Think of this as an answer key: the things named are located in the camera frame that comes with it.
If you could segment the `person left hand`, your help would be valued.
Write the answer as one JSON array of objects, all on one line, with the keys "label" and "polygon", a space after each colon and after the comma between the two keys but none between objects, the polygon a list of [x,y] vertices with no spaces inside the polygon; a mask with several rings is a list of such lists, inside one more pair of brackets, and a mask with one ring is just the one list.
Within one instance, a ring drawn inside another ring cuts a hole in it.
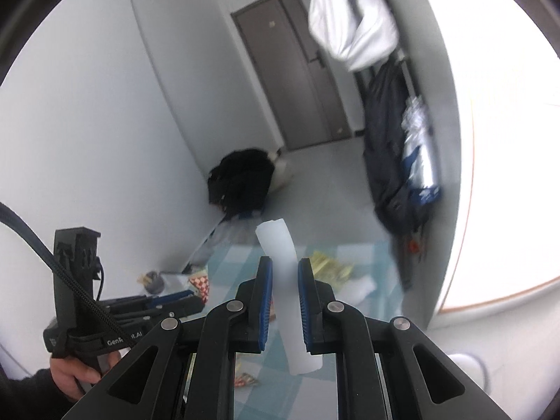
[{"label": "person left hand", "polygon": [[100,373],[81,362],[75,357],[54,358],[49,360],[49,370],[57,388],[70,400],[78,401],[83,395],[81,384],[95,385],[102,377],[114,368],[121,360],[118,351],[108,353],[106,356],[108,369]]}]

